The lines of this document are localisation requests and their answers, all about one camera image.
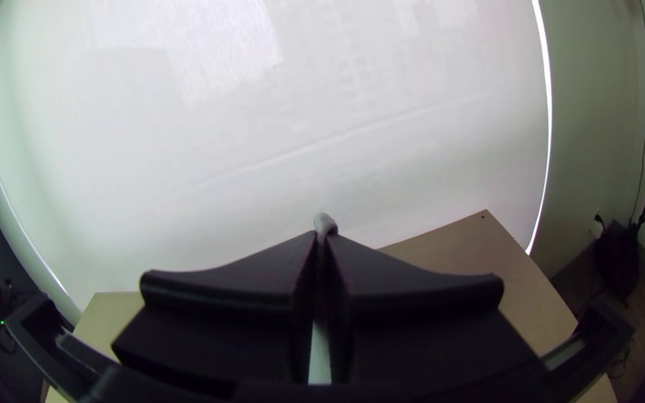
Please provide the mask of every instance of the white roller blind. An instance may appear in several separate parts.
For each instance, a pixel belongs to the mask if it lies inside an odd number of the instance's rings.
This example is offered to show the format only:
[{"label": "white roller blind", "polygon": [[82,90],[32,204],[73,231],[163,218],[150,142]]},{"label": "white roller blind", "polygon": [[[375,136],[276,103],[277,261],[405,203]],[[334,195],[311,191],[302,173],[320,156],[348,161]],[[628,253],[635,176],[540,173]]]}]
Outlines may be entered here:
[{"label": "white roller blind", "polygon": [[531,0],[3,2],[13,247],[81,309],[321,211],[380,247],[488,208],[526,248],[549,145],[537,20]]}]

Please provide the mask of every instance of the black curved bracket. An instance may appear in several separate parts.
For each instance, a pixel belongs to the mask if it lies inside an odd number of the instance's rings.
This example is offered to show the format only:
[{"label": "black curved bracket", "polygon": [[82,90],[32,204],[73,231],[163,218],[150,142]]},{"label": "black curved bracket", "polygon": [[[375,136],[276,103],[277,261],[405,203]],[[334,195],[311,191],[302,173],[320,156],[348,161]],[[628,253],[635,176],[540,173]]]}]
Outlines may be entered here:
[{"label": "black curved bracket", "polygon": [[[112,345],[121,364],[60,326],[44,296],[6,323],[73,402],[567,402],[633,332],[592,307],[539,358],[497,309],[501,279],[428,272],[319,222],[217,269],[144,274],[146,305]],[[307,385],[313,322],[329,385]]]}]

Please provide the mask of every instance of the wooden board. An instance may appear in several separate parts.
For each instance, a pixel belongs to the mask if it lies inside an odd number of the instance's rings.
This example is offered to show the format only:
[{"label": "wooden board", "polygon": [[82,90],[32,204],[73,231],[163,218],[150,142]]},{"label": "wooden board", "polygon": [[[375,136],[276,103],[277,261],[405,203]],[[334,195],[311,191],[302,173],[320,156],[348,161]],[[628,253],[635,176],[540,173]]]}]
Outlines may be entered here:
[{"label": "wooden board", "polygon": [[[505,285],[499,309],[539,355],[561,344],[576,327],[574,315],[546,276],[486,210],[380,251],[433,272],[498,275]],[[142,306],[139,293],[96,294],[74,334],[115,360],[110,345]],[[54,390],[46,401],[64,402]],[[616,401],[606,375],[578,400]]]}]

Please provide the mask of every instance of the floor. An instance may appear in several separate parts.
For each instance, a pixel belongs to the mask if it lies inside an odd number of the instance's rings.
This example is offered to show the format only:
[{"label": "floor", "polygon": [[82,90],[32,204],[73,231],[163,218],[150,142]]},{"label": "floor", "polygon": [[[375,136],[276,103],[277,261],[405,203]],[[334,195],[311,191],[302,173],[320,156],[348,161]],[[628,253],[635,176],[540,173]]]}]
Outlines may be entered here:
[{"label": "floor", "polygon": [[552,284],[573,312],[579,313],[588,303],[590,295],[597,294],[596,301],[612,307],[636,328],[626,368],[620,365],[607,372],[619,403],[628,402],[645,379],[645,277],[641,276],[638,287],[629,297],[628,308],[608,294],[599,292],[602,282],[593,270],[591,256],[577,259],[555,276]]}]

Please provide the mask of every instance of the wooden table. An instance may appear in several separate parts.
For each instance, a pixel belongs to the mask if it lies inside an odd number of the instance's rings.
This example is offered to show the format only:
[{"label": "wooden table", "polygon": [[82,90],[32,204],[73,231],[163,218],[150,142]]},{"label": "wooden table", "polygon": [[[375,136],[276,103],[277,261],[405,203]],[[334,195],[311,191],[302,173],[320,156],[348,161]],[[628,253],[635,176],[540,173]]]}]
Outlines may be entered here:
[{"label": "wooden table", "polygon": [[[505,291],[499,309],[537,355],[561,344],[576,327],[574,315],[546,276],[488,211],[380,250],[433,272],[492,272],[501,277]],[[141,295],[136,292],[96,294],[74,334],[115,360],[110,345],[142,306]],[[64,402],[55,390],[50,391],[46,401]],[[578,400],[616,401],[606,375],[590,385]]]}]

